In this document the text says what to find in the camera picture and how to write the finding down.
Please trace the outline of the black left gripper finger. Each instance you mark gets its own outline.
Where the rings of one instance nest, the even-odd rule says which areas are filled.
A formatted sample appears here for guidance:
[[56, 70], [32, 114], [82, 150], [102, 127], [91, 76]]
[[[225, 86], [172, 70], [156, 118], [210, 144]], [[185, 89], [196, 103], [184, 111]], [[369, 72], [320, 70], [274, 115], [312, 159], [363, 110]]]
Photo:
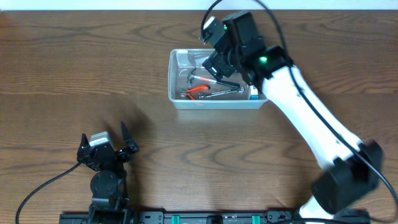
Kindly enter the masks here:
[[126, 147], [132, 153], [139, 152], [139, 146], [136, 144], [134, 138], [131, 136], [130, 132], [128, 131], [128, 129], [123, 121], [121, 121], [121, 132], [122, 132], [123, 141], [124, 141]]
[[83, 134], [81, 135], [80, 148], [87, 148], [87, 147], [89, 147], [89, 146], [90, 146], [90, 144], [89, 144], [89, 141], [88, 141], [88, 139], [87, 139], [87, 136], [86, 136], [85, 133], [83, 133]]

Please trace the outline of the orange black cutting pliers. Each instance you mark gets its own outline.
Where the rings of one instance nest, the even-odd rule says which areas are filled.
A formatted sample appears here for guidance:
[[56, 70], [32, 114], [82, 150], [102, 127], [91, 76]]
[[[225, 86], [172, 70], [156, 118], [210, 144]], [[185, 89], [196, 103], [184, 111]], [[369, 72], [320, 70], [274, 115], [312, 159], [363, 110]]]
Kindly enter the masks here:
[[188, 98], [189, 100], [195, 100], [194, 96], [192, 93], [202, 91], [202, 90], [209, 90], [210, 87], [208, 85], [198, 85], [196, 87], [193, 87], [191, 89], [183, 90], [181, 95]]

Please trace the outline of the blue white screwdriver box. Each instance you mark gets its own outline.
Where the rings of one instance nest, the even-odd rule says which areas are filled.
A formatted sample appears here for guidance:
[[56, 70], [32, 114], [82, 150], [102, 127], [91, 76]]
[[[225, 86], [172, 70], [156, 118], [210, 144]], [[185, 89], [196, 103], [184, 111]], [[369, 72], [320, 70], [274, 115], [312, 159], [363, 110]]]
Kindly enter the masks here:
[[258, 98], [259, 98], [258, 89], [254, 85], [251, 85], [248, 91], [248, 100], [258, 100]]

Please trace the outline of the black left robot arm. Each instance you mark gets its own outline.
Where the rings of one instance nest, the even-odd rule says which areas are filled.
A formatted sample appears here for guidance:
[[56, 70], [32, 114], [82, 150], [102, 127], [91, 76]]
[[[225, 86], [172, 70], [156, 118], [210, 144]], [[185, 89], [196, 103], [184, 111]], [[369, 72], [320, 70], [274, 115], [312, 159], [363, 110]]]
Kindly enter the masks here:
[[107, 132], [85, 134], [77, 151], [77, 161], [96, 172], [90, 182], [93, 194], [88, 223], [136, 223], [135, 211], [129, 207], [127, 172], [124, 164], [131, 161], [139, 146], [124, 122], [121, 132], [125, 147], [115, 150]]

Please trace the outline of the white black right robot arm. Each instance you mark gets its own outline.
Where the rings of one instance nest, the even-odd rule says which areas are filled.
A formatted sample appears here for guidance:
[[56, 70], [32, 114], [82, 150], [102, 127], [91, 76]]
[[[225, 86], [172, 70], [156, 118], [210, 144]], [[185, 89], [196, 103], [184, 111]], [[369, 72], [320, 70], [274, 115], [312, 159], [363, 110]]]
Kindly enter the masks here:
[[380, 145], [363, 143], [332, 115], [285, 50], [265, 45], [250, 12], [235, 12], [222, 20], [204, 18], [201, 39], [214, 48], [204, 68], [217, 80], [240, 73], [286, 115], [323, 170], [298, 216], [364, 222], [367, 215], [348, 208], [378, 187], [383, 161]]

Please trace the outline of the silver ring wrench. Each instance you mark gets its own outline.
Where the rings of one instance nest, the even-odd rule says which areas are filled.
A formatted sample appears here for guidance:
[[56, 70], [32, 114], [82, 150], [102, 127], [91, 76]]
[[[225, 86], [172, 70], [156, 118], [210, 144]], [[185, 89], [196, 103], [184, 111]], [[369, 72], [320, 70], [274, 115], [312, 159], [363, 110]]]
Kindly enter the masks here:
[[241, 87], [239, 89], [230, 89], [230, 90], [223, 90], [223, 91], [217, 91], [217, 92], [213, 92], [213, 93], [199, 93], [198, 94], [198, 98], [202, 99], [202, 98], [211, 98], [214, 96], [220, 96], [220, 95], [226, 95], [229, 93], [244, 93], [245, 92], [245, 87]]

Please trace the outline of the small black claw hammer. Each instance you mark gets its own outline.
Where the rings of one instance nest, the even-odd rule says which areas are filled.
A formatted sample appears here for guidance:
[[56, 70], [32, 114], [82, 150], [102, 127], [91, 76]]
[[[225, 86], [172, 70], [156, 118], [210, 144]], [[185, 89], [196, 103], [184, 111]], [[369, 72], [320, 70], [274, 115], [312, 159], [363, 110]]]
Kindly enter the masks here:
[[213, 78], [198, 76], [198, 75], [194, 74], [194, 71], [195, 71], [196, 69], [197, 69], [197, 68], [194, 67], [194, 68], [190, 71], [190, 73], [187, 75], [187, 83], [188, 83], [189, 85], [192, 84], [192, 81], [193, 81], [193, 80], [201, 80], [201, 81], [208, 82], [208, 83], [211, 83], [211, 84], [217, 84], [217, 85], [227, 86], [227, 87], [235, 88], [235, 89], [239, 89], [239, 88], [241, 87], [240, 84], [238, 84], [238, 83], [226, 82], [226, 81], [223, 81], [223, 80], [216, 80], [216, 79], [213, 79]]

